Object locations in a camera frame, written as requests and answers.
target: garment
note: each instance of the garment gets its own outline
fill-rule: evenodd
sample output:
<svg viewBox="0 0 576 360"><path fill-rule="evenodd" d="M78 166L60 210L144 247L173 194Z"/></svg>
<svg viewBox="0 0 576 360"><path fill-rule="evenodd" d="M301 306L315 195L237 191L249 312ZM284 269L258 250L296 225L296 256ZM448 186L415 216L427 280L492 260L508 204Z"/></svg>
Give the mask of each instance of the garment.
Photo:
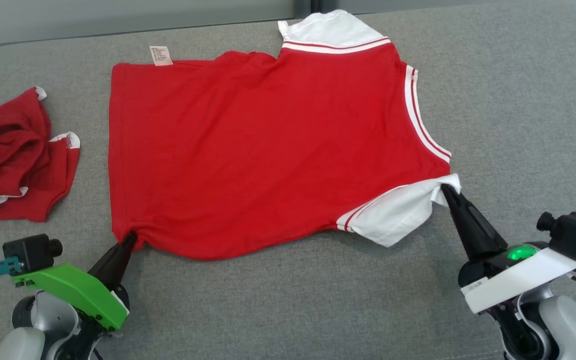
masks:
<svg viewBox="0 0 576 360"><path fill-rule="evenodd" d="M73 182L80 140L73 132L50 138L45 98L36 87L0 105L0 220L45 222Z"/></svg>
<svg viewBox="0 0 576 360"><path fill-rule="evenodd" d="M337 10L292 26L277 58L226 52L117 64L112 231L199 260L326 229L390 246L425 221L451 154L419 117L417 71Z"/></svg>

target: gray tablecloth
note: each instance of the gray tablecloth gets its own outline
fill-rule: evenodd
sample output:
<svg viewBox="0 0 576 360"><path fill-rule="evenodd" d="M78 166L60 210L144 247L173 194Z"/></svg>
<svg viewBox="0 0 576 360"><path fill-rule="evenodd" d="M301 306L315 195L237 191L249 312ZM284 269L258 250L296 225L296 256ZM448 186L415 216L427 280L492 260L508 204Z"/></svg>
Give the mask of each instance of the gray tablecloth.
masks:
<svg viewBox="0 0 576 360"><path fill-rule="evenodd" d="M361 18L420 71L425 126L452 151L463 191L509 243L547 240L539 215L576 211L576 6L511 2ZM108 196L110 73L228 50L276 55L274 22L164 30L0 46L0 104L46 89L54 134L81 139L70 194L47 223L0 221L2 243L37 233L61 239L88 269L115 243ZM196 262L151 248L124 283L132 313L106 360L500 360L499 331L469 312L457 286L466 256L448 210L392 248L322 232L259 253ZM555 291L576 300L576 283ZM0 341L28 290L0 278Z"/></svg>

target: folded red cloth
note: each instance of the folded red cloth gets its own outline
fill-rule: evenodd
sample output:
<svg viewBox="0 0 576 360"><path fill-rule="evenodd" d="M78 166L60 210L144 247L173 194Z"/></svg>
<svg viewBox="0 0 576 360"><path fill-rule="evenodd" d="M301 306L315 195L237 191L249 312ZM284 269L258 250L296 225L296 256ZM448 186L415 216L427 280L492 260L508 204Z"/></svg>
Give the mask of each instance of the folded red cloth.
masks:
<svg viewBox="0 0 576 360"><path fill-rule="evenodd" d="M0 106L0 220L45 222L73 183L80 141L73 132L50 139L45 97L31 88Z"/></svg>

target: red fabric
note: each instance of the red fabric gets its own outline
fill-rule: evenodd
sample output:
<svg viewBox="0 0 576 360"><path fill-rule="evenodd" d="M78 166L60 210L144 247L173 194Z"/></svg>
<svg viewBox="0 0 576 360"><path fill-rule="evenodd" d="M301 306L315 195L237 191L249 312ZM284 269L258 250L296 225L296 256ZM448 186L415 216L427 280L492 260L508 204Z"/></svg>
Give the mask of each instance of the red fabric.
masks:
<svg viewBox="0 0 576 360"><path fill-rule="evenodd" d="M0 106L0 220L45 222L48 211L71 187L79 149L69 139L49 142L50 119L35 88Z"/></svg>
<svg viewBox="0 0 576 360"><path fill-rule="evenodd" d="M406 69L391 43L117 64L112 231L219 260L336 229L390 189L448 175L411 123Z"/></svg>

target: green light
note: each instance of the green light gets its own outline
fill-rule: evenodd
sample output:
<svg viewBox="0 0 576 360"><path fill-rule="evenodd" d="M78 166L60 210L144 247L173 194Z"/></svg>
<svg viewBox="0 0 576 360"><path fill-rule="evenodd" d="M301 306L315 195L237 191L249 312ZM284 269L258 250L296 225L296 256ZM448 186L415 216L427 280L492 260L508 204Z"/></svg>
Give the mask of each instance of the green light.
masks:
<svg viewBox="0 0 576 360"><path fill-rule="evenodd" d="M515 248L508 250L508 259L510 260L524 260L537 254L539 249L530 246L529 244L521 244Z"/></svg>

